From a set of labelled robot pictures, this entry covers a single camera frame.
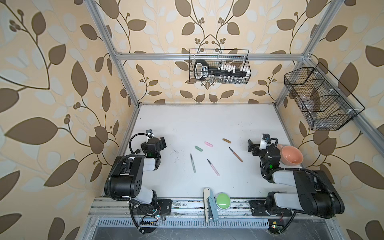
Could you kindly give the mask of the brown pen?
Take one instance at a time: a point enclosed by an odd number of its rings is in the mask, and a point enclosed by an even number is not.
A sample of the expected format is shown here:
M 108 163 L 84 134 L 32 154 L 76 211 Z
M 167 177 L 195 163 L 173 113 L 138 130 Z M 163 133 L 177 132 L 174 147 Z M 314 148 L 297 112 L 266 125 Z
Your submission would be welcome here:
M 232 148 L 230 148 L 229 147 L 229 149 L 230 149 L 230 151 L 233 153 L 233 155 L 241 162 L 241 163 L 243 163 L 244 161 L 240 158 L 240 156 L 232 149 Z

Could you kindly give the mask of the green pen cap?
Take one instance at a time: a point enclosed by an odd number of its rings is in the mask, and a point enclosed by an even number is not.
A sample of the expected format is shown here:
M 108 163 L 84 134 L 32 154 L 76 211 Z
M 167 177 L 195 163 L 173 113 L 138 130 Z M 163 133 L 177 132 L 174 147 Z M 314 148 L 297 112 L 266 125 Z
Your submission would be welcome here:
M 195 149 L 198 150 L 198 151 L 200 151 L 200 152 L 203 152 L 203 149 L 200 148 L 200 147 L 198 147 L 198 146 L 195 146 Z

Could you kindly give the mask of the green pen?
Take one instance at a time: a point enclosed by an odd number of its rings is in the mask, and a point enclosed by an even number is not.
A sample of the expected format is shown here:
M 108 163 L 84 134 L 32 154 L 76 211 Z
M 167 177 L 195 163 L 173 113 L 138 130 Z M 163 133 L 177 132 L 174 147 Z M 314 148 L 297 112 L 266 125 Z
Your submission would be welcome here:
M 193 159 L 192 154 L 190 154 L 190 158 L 191 158 L 191 164 L 192 164 L 192 167 L 193 167 L 193 171 L 194 171 L 194 173 L 196 173 L 196 172 L 197 172 L 197 171 L 196 171 L 196 166 L 195 166 L 195 163 L 194 163 L 194 159 Z

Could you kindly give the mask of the pink pen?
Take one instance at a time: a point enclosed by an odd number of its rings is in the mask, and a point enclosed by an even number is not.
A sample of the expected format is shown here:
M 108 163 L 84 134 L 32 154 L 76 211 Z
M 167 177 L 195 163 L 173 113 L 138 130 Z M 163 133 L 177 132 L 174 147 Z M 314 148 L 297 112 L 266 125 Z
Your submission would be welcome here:
M 212 164 L 212 162 L 211 162 L 210 160 L 208 160 L 208 159 L 207 159 L 207 161 L 208 161 L 209 165 L 211 166 L 211 168 L 213 169 L 213 171 L 215 172 L 215 174 L 219 177 L 220 174 L 219 174 L 219 172 L 217 171 L 217 169 L 214 167 L 214 165 Z

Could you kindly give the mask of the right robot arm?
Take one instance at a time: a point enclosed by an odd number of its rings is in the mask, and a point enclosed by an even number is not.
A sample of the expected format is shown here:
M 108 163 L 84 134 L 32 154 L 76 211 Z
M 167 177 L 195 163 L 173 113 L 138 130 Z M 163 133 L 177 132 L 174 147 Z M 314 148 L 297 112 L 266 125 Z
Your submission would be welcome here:
M 300 165 L 304 159 L 293 146 L 280 145 L 264 134 L 260 143 L 248 141 L 248 152 L 260 159 L 261 177 L 271 184 L 295 188 L 295 192 L 269 192 L 264 200 L 251 200 L 253 216 L 306 214 L 331 219 L 343 214 L 345 204 L 324 171 Z

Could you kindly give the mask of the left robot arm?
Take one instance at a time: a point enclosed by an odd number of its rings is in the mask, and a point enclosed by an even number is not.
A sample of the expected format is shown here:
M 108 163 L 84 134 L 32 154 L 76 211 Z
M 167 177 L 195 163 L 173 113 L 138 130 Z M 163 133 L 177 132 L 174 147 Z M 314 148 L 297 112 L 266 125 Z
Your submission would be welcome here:
M 158 220 L 171 213 L 172 200 L 159 200 L 156 191 L 143 184 L 144 172 L 159 168 L 166 147 L 165 138 L 156 138 L 152 130 L 133 135 L 131 153 L 116 157 L 105 183 L 107 197 L 128 203 L 132 222 L 141 234 L 153 232 Z

